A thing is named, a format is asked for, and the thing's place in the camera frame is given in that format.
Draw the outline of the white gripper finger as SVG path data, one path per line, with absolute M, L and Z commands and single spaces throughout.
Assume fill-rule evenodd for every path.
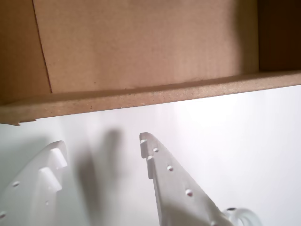
M 47 145 L 17 174 L 0 197 L 2 226 L 53 226 L 67 168 L 64 141 Z
M 204 190 L 151 133 L 140 133 L 141 156 L 153 181 L 161 226 L 230 226 Z

